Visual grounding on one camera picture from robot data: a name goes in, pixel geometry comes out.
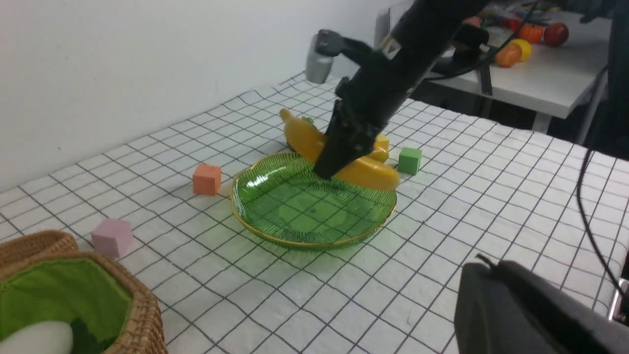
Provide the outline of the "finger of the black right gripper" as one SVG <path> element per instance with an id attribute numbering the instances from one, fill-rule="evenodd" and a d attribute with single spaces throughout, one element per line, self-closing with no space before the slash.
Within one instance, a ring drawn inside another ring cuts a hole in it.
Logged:
<path id="1" fill-rule="evenodd" d="M 375 139 L 379 133 L 377 128 L 341 128 L 340 155 L 342 168 L 340 173 L 349 171 L 379 171 L 381 164 L 368 158 L 373 152 Z"/>
<path id="2" fill-rule="evenodd" d="M 344 114 L 332 114 L 330 124 L 324 134 L 327 141 L 317 158 L 314 172 L 322 179 L 331 179 L 342 168 L 340 155 L 340 129 L 353 128 Z"/>

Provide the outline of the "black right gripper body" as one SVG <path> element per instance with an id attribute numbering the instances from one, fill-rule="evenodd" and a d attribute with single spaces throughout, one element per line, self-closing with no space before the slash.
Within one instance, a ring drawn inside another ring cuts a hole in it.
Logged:
<path id="1" fill-rule="evenodd" d="M 360 68 L 336 87 L 334 141 L 373 143 L 431 70 L 433 53 L 401 44 L 386 44 L 379 49 L 344 44 L 341 54 Z"/>

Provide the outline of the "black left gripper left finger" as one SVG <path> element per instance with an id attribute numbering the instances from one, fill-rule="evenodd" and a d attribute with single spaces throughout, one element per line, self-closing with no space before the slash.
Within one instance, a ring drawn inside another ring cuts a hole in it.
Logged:
<path id="1" fill-rule="evenodd" d="M 462 267 L 454 326 L 461 354 L 560 353 L 523 300 L 481 262 Z"/>

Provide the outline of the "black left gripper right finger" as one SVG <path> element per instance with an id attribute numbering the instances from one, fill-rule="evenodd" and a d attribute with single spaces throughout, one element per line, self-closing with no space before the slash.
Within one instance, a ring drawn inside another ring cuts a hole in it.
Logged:
<path id="1" fill-rule="evenodd" d="M 596 314 L 513 261 L 496 274 L 555 354 L 626 354 L 628 328 Z"/>

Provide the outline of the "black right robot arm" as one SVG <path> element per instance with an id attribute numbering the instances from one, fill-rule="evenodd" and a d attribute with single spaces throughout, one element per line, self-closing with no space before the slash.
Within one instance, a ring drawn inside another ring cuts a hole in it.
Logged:
<path id="1" fill-rule="evenodd" d="M 321 179 L 366 163 L 377 134 L 449 47 L 464 20 L 486 0 L 416 0 L 377 49 L 321 29 L 313 36 L 306 78 L 322 84 L 333 59 L 359 66 L 336 88 L 322 151 Z M 513 261 L 485 256 L 466 264 L 457 296 L 455 332 L 461 354 L 626 354 L 628 328 L 587 310 Z"/>

